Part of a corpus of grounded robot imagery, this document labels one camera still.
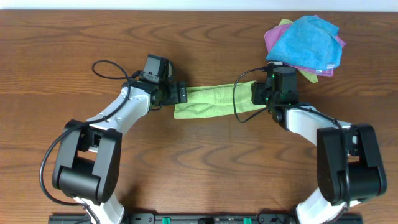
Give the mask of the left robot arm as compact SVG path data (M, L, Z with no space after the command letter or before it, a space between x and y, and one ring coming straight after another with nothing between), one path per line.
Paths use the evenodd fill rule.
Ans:
M149 54L143 70L124 74L118 97L85 122L71 120L52 143L59 145L52 185L74 205L85 208L91 223L122 223L125 208L114 194L123 136L152 110L187 102L184 82L175 82L173 63Z

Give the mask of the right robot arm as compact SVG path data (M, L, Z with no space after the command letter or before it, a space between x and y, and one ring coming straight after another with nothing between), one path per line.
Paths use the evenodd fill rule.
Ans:
M275 123L316 147L317 189L281 223L351 223L351 208L387 190L387 178L374 128L351 124L299 100L297 71L270 62L260 71L264 82L251 86L252 102L262 105Z

